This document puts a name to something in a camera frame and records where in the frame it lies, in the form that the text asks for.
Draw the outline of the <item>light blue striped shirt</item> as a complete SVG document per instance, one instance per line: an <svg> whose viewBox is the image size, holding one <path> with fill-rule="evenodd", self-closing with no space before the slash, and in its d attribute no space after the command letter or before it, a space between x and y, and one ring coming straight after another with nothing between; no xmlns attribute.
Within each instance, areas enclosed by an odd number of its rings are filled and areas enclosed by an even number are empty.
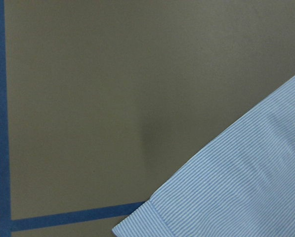
<svg viewBox="0 0 295 237"><path fill-rule="evenodd" d="M118 237L295 237L295 76L112 231Z"/></svg>

